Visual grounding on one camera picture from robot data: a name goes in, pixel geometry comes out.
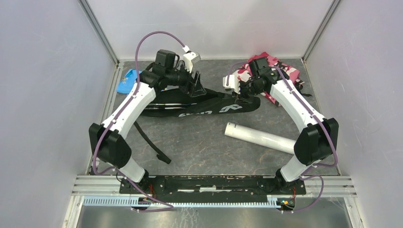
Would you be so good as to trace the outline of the black racket bag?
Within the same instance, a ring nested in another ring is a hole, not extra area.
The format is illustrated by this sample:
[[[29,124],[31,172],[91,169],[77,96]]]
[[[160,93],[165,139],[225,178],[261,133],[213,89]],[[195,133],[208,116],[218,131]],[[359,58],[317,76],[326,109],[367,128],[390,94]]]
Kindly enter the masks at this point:
[[[198,97],[189,97],[178,88],[162,91],[151,103],[197,103],[182,106],[186,109],[176,110],[143,110],[141,115],[148,117],[186,117],[189,115],[208,114],[236,114],[248,113],[260,107],[260,99],[256,97],[255,103],[248,104],[230,94],[206,89],[207,94]]]

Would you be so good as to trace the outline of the white shuttlecock tube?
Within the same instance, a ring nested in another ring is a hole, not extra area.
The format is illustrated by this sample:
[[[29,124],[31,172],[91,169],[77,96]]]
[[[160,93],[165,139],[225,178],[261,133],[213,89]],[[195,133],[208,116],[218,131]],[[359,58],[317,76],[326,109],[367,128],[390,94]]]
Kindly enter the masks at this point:
[[[295,140],[248,128],[239,124],[228,122],[224,134],[226,136],[272,148],[288,154],[294,153]]]

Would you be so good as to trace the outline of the white racket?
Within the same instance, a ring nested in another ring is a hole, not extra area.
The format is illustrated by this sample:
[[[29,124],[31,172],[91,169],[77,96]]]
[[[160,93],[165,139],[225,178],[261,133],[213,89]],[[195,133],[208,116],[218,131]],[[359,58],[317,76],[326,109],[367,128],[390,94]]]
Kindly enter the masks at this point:
[[[150,103],[148,106],[190,106],[197,103]]]
[[[146,107],[145,110],[176,110],[176,109],[186,109],[185,107],[166,107],[166,106],[158,106],[158,107]]]

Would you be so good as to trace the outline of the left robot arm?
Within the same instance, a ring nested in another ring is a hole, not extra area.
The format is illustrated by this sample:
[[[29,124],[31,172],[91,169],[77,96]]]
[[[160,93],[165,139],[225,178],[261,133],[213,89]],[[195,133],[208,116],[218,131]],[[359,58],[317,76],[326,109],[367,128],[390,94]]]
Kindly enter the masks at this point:
[[[146,170],[132,158],[132,150],[125,141],[128,132],[143,110],[167,86],[177,86],[190,97],[205,95],[200,83],[200,73],[193,72],[193,65],[200,61],[199,53],[188,51],[182,58],[168,50],[159,50],[155,61],[137,77],[132,91],[118,108],[101,124],[89,127],[93,153],[93,168],[100,159],[118,169],[137,193],[149,189]]]

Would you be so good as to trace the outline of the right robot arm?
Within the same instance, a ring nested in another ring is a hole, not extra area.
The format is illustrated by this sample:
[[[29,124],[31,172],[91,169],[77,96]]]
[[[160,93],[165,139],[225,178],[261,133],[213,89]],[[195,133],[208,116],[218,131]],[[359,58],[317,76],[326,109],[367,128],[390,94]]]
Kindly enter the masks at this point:
[[[339,124],[335,118],[326,118],[318,112],[296,89],[285,71],[270,66],[260,57],[248,62],[250,78],[240,84],[240,96],[248,99],[267,92],[278,101],[296,124],[300,135],[290,161],[276,174],[274,186],[277,192],[286,194],[294,187],[294,181],[313,166],[335,167]]]

